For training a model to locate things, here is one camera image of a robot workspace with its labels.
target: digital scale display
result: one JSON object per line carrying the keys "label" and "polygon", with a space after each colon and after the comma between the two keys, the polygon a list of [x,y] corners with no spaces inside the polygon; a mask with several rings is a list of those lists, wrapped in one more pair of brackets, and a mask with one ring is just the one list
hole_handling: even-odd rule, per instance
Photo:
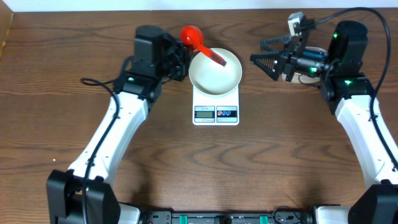
{"label": "digital scale display", "polygon": [[236,123],[238,122],[237,106],[196,106],[195,122],[198,123]]}
{"label": "digital scale display", "polygon": [[214,112],[212,111],[197,111],[197,118],[214,118]]}
{"label": "digital scale display", "polygon": [[239,124],[239,90],[212,97],[193,89],[192,123],[205,126],[235,126]]}

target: green led light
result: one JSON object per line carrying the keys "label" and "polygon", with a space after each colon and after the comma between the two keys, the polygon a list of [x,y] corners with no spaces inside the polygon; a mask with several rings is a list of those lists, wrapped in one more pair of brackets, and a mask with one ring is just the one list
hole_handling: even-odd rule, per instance
{"label": "green led light", "polygon": [[268,216],[266,216],[266,215],[260,216],[260,224],[269,224]]}
{"label": "green led light", "polygon": [[180,215],[180,224],[188,224],[188,215]]}
{"label": "green led light", "polygon": [[314,68],[314,67],[311,67],[311,68],[310,68],[310,73],[314,73],[314,72],[317,72],[317,71],[318,71],[317,68]]}

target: kitchen scale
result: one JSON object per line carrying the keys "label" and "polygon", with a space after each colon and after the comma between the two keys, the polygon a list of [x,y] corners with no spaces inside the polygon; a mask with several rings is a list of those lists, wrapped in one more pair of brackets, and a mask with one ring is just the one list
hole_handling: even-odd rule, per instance
{"label": "kitchen scale", "polygon": [[239,124],[239,87],[242,66],[231,52],[212,49],[222,56],[225,67],[199,53],[191,61],[189,76],[193,84],[192,123],[194,125]]}
{"label": "kitchen scale", "polygon": [[206,96],[194,87],[192,117],[194,125],[238,125],[238,87],[217,98]]}

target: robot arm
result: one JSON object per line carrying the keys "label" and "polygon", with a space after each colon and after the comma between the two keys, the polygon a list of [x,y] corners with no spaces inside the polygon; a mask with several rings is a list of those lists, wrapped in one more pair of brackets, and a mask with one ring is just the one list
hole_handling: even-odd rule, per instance
{"label": "robot arm", "polygon": [[[377,15],[386,30],[386,68],[376,89],[359,72],[368,42],[368,30],[364,25],[355,21],[340,22],[327,53],[306,48],[309,31],[315,29],[315,25],[342,13],[358,10]],[[290,35],[260,41],[263,52],[252,55],[251,62],[273,80],[278,80],[281,74],[285,74],[285,80],[291,82],[296,73],[320,78],[320,93],[349,136],[361,165],[367,190],[354,206],[315,207],[303,222],[392,223],[398,203],[398,148],[384,123],[376,98],[386,74],[391,46],[385,19],[374,9],[358,7],[346,9],[318,22],[309,20],[302,12],[298,12],[290,15],[288,24]],[[275,42],[283,42],[284,49],[273,49],[270,45]]]}
{"label": "robot arm", "polygon": [[[90,180],[102,177],[105,183],[113,186],[119,163],[126,151],[137,128],[145,121],[148,115],[147,100],[141,100],[138,95],[121,92],[118,95],[120,102],[119,118],[113,124],[110,132],[99,148],[94,165],[90,171]],[[94,151],[95,146],[111,122],[116,104],[111,98],[109,108],[104,119],[99,125],[93,138],[88,143],[86,149],[80,154],[78,159],[71,164],[68,170],[74,170],[73,175],[83,178],[85,175],[87,161]]]}
{"label": "robot arm", "polygon": [[[351,96],[350,99],[341,99],[336,109],[337,120],[343,125],[351,141],[356,157],[363,172],[365,189],[373,184],[380,184],[382,180],[390,180],[398,184],[398,173],[390,157],[383,150],[379,136],[369,120],[369,95]],[[374,111],[377,114],[377,123],[384,139],[387,141],[392,153],[398,158],[398,148],[381,116],[379,102],[376,99]]]}
{"label": "robot arm", "polygon": [[[113,194],[117,169],[134,133],[158,99],[163,82],[182,81],[188,75],[192,53],[181,41],[155,26],[137,28],[134,49],[135,56],[125,60],[113,82],[109,108],[86,149],[68,171],[53,170],[47,179],[51,224],[82,223],[83,219],[95,224],[138,222],[140,210],[119,204]],[[132,68],[126,70],[130,62]],[[117,119],[115,100],[119,103]]]}

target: white bowl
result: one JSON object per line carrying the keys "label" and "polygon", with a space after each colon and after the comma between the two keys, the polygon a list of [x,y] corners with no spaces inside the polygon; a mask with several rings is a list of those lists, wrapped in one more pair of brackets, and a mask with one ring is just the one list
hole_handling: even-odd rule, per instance
{"label": "white bowl", "polygon": [[189,79],[192,85],[205,95],[226,95],[234,90],[242,79],[241,62],[225,49],[212,50],[224,58],[225,67],[199,53],[191,61]]}

